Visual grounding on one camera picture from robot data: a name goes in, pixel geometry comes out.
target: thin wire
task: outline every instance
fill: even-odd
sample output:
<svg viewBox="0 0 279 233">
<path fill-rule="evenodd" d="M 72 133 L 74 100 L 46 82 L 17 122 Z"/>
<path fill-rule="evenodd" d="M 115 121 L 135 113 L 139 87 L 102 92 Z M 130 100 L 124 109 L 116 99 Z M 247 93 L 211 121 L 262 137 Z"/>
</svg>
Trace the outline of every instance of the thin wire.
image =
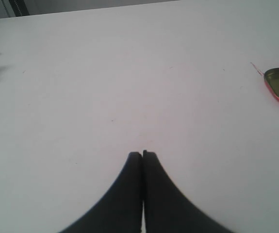
<svg viewBox="0 0 279 233">
<path fill-rule="evenodd" d="M 10 14 L 9 14 L 9 12 L 8 12 L 8 9 L 6 8 L 6 6 L 5 6 L 5 4 L 4 4 L 4 0 L 1 0 L 1 2 L 2 2 L 2 4 L 3 4 L 3 7 L 4 7 L 6 13 L 7 13 L 8 18 L 10 18 Z"/>
</svg>

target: white tabletop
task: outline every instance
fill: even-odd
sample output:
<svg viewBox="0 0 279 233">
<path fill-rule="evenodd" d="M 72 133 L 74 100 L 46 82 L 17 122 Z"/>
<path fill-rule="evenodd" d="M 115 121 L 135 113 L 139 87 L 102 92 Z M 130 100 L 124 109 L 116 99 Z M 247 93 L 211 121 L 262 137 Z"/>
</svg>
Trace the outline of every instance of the white tabletop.
<svg viewBox="0 0 279 233">
<path fill-rule="evenodd" d="M 279 2 L 181 0 L 0 19 L 0 233 L 53 233 L 130 151 L 237 233 L 279 232 Z"/>
</svg>

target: black curved object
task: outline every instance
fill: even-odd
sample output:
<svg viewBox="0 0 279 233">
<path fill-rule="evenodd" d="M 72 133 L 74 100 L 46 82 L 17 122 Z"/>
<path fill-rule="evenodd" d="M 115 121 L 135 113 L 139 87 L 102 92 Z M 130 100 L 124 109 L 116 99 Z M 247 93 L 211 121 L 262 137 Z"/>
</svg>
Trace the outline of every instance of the black curved object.
<svg viewBox="0 0 279 233">
<path fill-rule="evenodd" d="M 132 152 L 102 199 L 61 233 L 140 233 L 142 211 L 142 156 Z"/>
<path fill-rule="evenodd" d="M 144 151 L 143 176 L 147 233 L 231 233 L 177 189 L 153 152 Z"/>
</svg>

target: black object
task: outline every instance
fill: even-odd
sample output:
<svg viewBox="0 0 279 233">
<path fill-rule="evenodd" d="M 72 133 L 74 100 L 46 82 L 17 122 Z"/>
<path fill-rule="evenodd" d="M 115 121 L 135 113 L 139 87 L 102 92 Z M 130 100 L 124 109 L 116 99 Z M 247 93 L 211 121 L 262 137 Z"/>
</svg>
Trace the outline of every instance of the black object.
<svg viewBox="0 0 279 233">
<path fill-rule="evenodd" d="M 143 175 L 147 233 L 231 233 L 176 188 L 153 152 L 144 151 Z"/>
<path fill-rule="evenodd" d="M 24 0 L 9 0 L 14 14 L 18 16 L 29 16 L 28 9 L 25 5 Z"/>
<path fill-rule="evenodd" d="M 142 156 L 133 152 L 103 198 L 61 233 L 140 233 L 142 211 Z"/>
</svg>

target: table surface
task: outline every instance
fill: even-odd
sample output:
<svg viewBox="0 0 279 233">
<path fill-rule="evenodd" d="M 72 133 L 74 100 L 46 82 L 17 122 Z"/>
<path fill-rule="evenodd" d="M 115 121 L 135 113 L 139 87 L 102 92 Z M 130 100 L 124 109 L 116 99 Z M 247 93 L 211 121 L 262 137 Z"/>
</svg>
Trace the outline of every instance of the table surface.
<svg viewBox="0 0 279 233">
<path fill-rule="evenodd" d="M 0 233 L 58 232 L 130 151 L 238 233 L 279 232 L 279 2 L 0 19 Z"/>
</svg>

